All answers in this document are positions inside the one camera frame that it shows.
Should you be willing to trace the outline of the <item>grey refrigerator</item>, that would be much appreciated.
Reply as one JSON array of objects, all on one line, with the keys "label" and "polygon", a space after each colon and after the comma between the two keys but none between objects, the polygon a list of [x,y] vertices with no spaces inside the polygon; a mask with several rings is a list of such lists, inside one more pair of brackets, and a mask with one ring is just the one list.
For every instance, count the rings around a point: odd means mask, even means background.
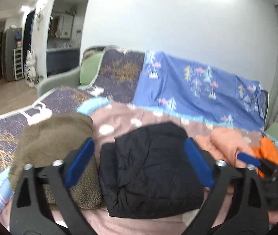
[{"label": "grey refrigerator", "polygon": [[14,81],[12,51],[15,48],[22,48],[22,47],[18,47],[17,42],[19,40],[22,40],[21,28],[10,27],[9,29],[6,30],[5,40],[4,40],[5,58],[3,64],[4,79],[6,82]]}]

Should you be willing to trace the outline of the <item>pink puffer jacket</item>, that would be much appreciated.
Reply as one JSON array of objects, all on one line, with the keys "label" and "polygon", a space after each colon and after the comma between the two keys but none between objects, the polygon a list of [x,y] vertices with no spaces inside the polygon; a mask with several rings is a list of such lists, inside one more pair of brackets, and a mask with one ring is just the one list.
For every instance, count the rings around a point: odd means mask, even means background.
[{"label": "pink puffer jacket", "polygon": [[235,168],[246,167],[244,162],[237,159],[237,154],[244,152],[254,157],[251,146],[259,146],[259,140],[262,138],[260,132],[247,132],[229,127],[215,127],[190,136],[214,159],[223,160]]}]

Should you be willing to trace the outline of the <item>white cat figurine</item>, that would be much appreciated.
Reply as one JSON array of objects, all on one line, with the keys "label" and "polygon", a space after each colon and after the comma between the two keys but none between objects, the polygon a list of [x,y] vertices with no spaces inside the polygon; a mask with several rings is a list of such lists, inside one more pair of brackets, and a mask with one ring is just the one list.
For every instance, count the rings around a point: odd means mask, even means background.
[{"label": "white cat figurine", "polygon": [[26,61],[24,64],[24,76],[26,84],[29,87],[35,87],[35,80],[37,77],[36,72],[36,57],[34,50],[28,50],[26,53]]}]

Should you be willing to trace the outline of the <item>pink polka-dot blanket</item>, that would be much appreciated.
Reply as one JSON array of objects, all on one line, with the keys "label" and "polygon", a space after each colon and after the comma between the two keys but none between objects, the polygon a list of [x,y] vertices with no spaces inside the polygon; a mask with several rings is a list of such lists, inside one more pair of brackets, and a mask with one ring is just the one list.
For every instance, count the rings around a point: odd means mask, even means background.
[{"label": "pink polka-dot blanket", "polygon": [[271,234],[278,151],[261,133],[113,102],[27,126],[12,234]]}]

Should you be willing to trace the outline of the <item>olive brown fleece garment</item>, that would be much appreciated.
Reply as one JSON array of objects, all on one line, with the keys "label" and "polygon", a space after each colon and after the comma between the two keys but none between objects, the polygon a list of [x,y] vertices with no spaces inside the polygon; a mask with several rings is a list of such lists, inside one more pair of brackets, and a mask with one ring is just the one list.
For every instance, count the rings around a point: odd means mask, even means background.
[{"label": "olive brown fleece garment", "polygon": [[[25,127],[8,175],[11,189],[16,190],[27,163],[36,168],[51,165],[57,159],[66,158],[70,151],[81,147],[92,136],[92,118],[78,112],[52,116]],[[101,205],[102,194],[95,156],[88,163],[78,184],[70,189],[70,195],[81,209],[95,210]]]}]

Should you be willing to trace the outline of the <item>white shelf rack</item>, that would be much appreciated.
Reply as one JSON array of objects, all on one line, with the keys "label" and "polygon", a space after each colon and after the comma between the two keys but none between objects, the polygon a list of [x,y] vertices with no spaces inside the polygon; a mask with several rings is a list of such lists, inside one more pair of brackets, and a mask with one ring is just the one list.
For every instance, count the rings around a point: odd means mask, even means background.
[{"label": "white shelf rack", "polygon": [[24,67],[23,67],[23,53],[22,48],[15,48],[12,51],[12,62],[13,62],[13,79],[19,81],[24,78]]}]

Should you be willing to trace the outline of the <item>dark purple tree-print quilt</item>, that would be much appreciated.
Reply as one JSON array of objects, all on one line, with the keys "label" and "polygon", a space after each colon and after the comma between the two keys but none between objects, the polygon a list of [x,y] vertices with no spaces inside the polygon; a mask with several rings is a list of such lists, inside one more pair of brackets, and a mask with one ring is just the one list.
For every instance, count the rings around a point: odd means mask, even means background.
[{"label": "dark purple tree-print quilt", "polygon": [[[82,67],[100,73],[106,69],[140,72],[143,60],[143,52],[98,48],[85,52]],[[88,93],[85,87],[62,85],[44,93],[32,105],[0,116],[0,187],[7,176],[5,170],[12,164],[22,129],[44,118],[75,111],[89,97]]]}]

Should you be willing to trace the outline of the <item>dark blue kitchen counter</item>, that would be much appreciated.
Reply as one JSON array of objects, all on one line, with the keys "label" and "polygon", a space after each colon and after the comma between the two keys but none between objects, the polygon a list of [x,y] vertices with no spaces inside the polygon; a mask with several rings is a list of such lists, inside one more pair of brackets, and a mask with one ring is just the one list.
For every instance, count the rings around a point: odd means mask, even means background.
[{"label": "dark blue kitchen counter", "polygon": [[47,50],[47,76],[72,70],[79,66],[79,48],[55,48]]}]

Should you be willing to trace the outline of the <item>blue tree-print bed sheet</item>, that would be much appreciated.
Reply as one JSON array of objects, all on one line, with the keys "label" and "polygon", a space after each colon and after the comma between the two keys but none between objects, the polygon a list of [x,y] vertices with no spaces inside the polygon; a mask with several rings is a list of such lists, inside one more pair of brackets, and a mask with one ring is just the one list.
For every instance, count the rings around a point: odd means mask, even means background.
[{"label": "blue tree-print bed sheet", "polygon": [[266,95],[258,81],[165,52],[145,53],[133,104],[247,131],[265,128]]}]

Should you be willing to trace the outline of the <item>black puffer jacket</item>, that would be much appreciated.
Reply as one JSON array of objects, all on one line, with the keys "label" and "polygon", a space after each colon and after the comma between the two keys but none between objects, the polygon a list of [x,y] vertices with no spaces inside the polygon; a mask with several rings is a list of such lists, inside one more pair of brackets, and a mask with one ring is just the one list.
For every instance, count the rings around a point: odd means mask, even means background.
[{"label": "black puffer jacket", "polygon": [[204,187],[184,151],[186,139],[182,127],[167,122],[104,143],[99,180],[109,215],[159,219],[199,209]]}]

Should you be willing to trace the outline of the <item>orange puffer jacket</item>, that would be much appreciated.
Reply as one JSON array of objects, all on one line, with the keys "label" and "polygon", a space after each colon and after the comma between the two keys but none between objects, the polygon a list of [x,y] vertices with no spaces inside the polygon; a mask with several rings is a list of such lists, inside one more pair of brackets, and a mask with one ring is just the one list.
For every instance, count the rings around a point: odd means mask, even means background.
[{"label": "orange puffer jacket", "polygon": [[250,148],[256,158],[266,159],[278,165],[278,150],[270,138],[263,137],[259,140],[259,147],[250,146]]}]

